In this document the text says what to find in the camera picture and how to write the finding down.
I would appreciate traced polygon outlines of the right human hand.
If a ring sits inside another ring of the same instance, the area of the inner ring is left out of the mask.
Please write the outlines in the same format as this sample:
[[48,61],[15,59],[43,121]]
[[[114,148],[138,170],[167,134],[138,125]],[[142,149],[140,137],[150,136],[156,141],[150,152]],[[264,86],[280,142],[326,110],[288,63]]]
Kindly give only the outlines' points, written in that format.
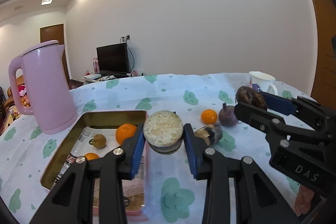
[[299,186],[298,194],[294,203],[294,212],[296,216],[299,217],[300,215],[307,214],[309,212],[314,196],[315,192],[303,185]]

